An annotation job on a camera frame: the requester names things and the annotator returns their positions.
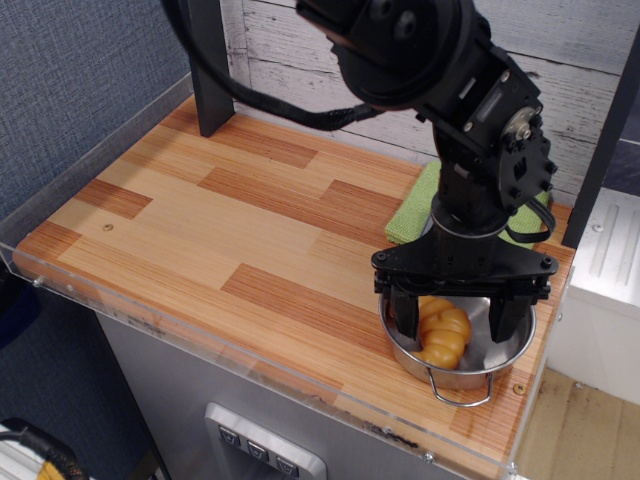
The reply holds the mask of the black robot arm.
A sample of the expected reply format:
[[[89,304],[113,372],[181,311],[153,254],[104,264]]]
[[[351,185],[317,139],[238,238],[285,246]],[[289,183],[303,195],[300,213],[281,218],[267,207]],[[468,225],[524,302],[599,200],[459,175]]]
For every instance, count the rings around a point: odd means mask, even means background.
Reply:
[[[538,196],[556,172],[539,89],[470,1],[300,1],[296,10],[332,42],[356,97],[433,127],[441,167],[429,228],[372,258],[398,331],[416,336],[422,296],[485,297],[493,341],[510,339],[558,268],[528,249],[541,234],[508,227],[523,206],[546,213]]]

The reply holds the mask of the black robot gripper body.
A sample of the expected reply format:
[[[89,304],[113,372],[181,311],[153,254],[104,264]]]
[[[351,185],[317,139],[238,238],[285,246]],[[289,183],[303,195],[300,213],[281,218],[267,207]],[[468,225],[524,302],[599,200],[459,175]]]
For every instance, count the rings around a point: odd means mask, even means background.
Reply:
[[[412,296],[486,297],[534,305],[550,295],[558,261],[497,235],[465,238],[437,225],[420,238],[375,253],[374,291]]]

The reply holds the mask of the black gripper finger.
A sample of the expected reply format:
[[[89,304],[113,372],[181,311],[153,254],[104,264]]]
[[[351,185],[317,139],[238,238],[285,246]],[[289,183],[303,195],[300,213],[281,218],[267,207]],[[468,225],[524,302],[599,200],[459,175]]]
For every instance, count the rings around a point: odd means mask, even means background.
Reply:
[[[529,311],[529,298],[519,296],[511,298],[491,297],[489,323],[491,338],[495,343],[509,340],[516,332],[521,320]]]
[[[390,307],[398,332],[406,337],[416,337],[419,328],[419,296],[392,291]]]

